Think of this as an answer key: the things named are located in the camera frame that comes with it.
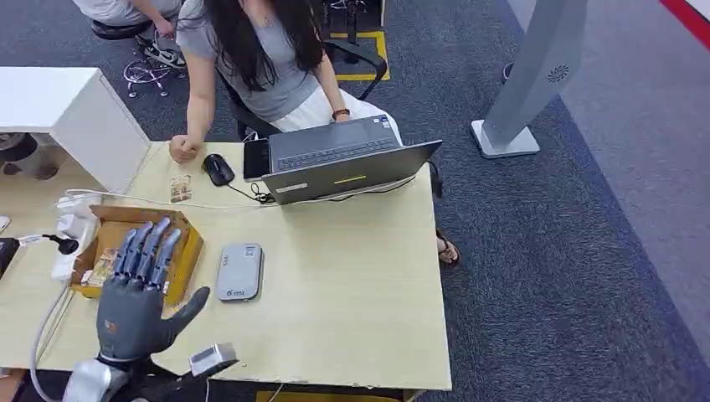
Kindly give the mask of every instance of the computer mouse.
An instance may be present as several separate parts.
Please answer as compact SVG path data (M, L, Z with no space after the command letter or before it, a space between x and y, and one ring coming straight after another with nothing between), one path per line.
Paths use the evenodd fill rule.
M234 180L234 171L218 153L207 155L202 162L202 169L207 172L209 179L217 187L226 186Z

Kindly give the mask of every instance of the robotic hand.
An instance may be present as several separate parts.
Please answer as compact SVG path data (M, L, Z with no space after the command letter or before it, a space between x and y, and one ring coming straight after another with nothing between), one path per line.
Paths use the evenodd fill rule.
M150 370L150 374L177 377L158 368L150 356L169 348L202 311L209 288L200 288L175 315L161 319L167 269L181 235L175 229L160 245L169 225L165 218L155 227L149 222L126 235L114 274L106 279L101 293L96 318L99 356L76 366L63 401L106 402L131 377L147 375Z

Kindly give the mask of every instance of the light wooden desk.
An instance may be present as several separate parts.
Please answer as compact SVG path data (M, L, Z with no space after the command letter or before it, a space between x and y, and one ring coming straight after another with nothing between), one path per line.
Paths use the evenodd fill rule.
M238 176L234 185L249 193L240 179L242 149L233 143L207 145L207 152L225 156ZM129 194L168 201L170 180L183 174L192 176L191 203L255 204L228 188L214 187L200 162L177 165L162 142L153 145ZM0 178L0 214L13 218L7 235L50 230L52 204L62 190L77 187L96 184L71 169L46 183ZM123 199L105 204L156 208ZM192 353L232 342L241 361L222 372L221 379L451 388L426 167L392 193L359 195L342 203L167 208L181 209L205 238L190 293L199 286L214 288L218 259L228 243L260 244L265 266L257 299L225 304L212 295L175 344L154 356L162 366L186 372ZM0 281L0 322L12 323L0 332L0 366L28 367L40 318L60 290L49 279L53 260L51 244L24 250ZM97 354L96 309L97 301L72 297L40 368L71 370Z

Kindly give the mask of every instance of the wristwatch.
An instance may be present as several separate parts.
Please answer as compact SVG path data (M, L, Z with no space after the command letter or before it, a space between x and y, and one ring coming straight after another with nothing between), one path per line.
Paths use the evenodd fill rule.
M334 111L332 114L333 120L337 120L337 117L340 115L348 115L350 116L350 109L340 109L338 111Z

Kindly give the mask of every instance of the power strip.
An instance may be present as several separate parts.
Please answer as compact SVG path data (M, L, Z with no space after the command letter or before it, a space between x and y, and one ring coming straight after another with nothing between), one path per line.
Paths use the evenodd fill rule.
M56 253L52 267L52 279L66 282L74 273L76 257L94 240L100 221L91 212L91 205L100 205L102 197L92 194L89 197L63 197L57 202L57 230L63 235L79 241L79 249L70 255Z

